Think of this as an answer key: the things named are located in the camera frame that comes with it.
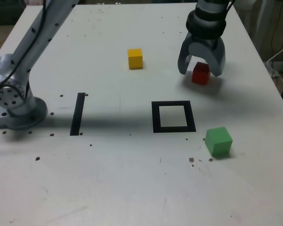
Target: wooden block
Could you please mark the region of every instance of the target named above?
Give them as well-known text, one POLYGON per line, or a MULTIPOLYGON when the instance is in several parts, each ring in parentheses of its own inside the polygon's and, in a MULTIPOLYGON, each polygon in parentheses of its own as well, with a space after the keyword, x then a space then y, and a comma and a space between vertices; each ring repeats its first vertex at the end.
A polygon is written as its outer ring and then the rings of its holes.
POLYGON ((128 49, 129 69, 142 69, 142 50, 140 48, 128 49))

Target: table surface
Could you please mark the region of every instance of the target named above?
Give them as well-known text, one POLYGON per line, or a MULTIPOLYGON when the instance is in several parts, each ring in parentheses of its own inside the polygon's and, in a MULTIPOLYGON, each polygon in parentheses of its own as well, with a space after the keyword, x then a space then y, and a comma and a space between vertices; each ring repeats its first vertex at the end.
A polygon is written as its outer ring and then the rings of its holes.
MULTIPOLYGON (((201 87, 178 72, 193 8, 74 8, 31 71, 54 115, 32 134, 0 130, 0 226, 283 226, 283 101, 234 9, 224 73, 201 87), (128 69, 129 48, 143 70, 128 69), (79 92, 83 135, 70 136, 79 92), (190 101, 197 132, 153 133, 152 101, 190 101), (202 139, 222 126, 231 155, 209 162, 202 139)), ((0 56, 40 9, 27 7, 0 56)))

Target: white cable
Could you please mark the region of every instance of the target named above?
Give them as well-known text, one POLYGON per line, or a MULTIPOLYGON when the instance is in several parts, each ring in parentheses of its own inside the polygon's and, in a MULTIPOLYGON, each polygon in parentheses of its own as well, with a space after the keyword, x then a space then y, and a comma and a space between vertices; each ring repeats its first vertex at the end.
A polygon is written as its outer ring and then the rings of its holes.
MULTIPOLYGON (((275 72, 275 73, 278 73, 278 72, 277 72, 276 70, 274 70, 268 63, 269 63, 269 61, 271 61, 272 59, 274 59, 277 55, 279 55, 279 54, 282 53, 282 52, 283 52, 283 49, 267 61, 267 66, 268 66, 270 69, 272 69, 273 72, 275 72)), ((279 78, 280 78, 280 79, 282 80, 282 82, 283 82, 283 78, 281 77, 281 75, 278 74, 278 76, 279 76, 279 78)))

